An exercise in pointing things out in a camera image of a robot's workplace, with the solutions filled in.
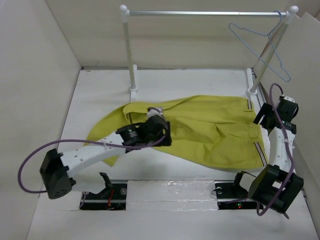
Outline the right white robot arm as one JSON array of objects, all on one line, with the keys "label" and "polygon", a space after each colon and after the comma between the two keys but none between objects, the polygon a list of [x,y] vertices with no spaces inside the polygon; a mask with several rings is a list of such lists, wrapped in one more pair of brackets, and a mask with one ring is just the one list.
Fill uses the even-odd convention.
[{"label": "right white robot arm", "polygon": [[268,131],[270,154],[268,165],[258,176],[241,171],[231,184],[231,191],[237,197],[243,197],[263,205],[279,214],[286,214],[304,180],[294,172],[293,141],[297,127],[291,121],[296,117],[299,106],[288,96],[280,96],[276,107],[263,104],[254,119]]}]

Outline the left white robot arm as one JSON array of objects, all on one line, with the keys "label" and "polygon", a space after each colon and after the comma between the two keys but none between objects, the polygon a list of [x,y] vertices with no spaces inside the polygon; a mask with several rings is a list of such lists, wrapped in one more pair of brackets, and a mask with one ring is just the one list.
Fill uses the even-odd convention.
[{"label": "left white robot arm", "polygon": [[48,198],[64,197],[77,184],[75,176],[103,160],[119,157],[131,151],[151,147],[169,147],[172,144],[170,122],[159,115],[123,126],[98,140],[89,140],[86,146],[58,152],[49,150],[40,167]]}]

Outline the yellow trousers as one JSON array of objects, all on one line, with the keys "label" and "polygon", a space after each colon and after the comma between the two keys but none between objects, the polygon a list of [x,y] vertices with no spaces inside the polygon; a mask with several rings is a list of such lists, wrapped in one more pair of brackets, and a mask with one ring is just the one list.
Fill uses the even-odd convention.
[{"label": "yellow trousers", "polygon": [[103,117],[91,129],[98,141],[117,129],[147,119],[149,107],[163,108],[172,145],[158,151],[217,169],[255,169],[268,164],[262,131],[254,124],[252,101],[236,96],[195,95],[164,102],[137,101]]}]

